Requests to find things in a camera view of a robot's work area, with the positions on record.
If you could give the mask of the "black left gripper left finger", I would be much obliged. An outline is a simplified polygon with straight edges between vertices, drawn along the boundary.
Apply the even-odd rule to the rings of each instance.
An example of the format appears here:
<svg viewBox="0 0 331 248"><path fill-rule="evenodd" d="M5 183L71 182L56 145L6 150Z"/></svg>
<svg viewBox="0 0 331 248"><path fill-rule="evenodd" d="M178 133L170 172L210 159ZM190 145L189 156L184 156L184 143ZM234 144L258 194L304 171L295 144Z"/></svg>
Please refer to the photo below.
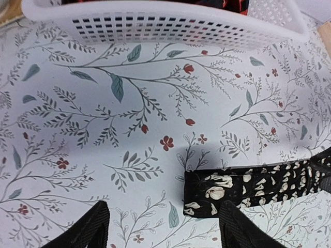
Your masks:
<svg viewBox="0 0 331 248"><path fill-rule="evenodd" d="M43 246L48 247L107 247L110 211L105 201L98 201L67 231Z"/></svg>

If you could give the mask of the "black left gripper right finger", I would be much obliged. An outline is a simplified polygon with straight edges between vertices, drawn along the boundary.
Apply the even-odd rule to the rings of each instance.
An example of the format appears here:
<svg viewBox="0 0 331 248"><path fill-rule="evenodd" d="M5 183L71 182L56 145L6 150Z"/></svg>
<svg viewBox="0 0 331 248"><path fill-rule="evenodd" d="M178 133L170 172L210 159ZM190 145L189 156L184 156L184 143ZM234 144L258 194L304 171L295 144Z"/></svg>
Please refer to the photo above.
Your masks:
<svg viewBox="0 0 331 248"><path fill-rule="evenodd" d="M259 229L229 200L220 207L219 227L222 247L284 247Z"/></svg>

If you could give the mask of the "white plastic basket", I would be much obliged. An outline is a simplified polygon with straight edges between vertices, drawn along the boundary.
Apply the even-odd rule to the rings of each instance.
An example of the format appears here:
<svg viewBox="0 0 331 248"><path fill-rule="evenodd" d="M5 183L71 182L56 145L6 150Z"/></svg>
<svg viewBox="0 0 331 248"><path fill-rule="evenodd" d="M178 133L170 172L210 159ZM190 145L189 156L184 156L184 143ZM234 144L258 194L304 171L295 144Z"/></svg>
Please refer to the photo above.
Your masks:
<svg viewBox="0 0 331 248"><path fill-rule="evenodd" d="M309 40L295 1L250 1L248 14L166 1L23 1L33 21L52 21L80 43L186 43L255 50Z"/></svg>

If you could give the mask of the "black white floral tie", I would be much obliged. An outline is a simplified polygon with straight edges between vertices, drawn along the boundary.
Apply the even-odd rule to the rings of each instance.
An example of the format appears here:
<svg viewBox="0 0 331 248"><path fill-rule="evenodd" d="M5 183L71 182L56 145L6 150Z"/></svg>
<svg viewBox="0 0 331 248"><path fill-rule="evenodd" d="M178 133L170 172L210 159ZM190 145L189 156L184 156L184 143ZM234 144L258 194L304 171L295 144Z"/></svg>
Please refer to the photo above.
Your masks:
<svg viewBox="0 0 331 248"><path fill-rule="evenodd" d="M238 208L330 192L330 149L310 159L251 168L185 172L183 214L215 218L223 202Z"/></svg>

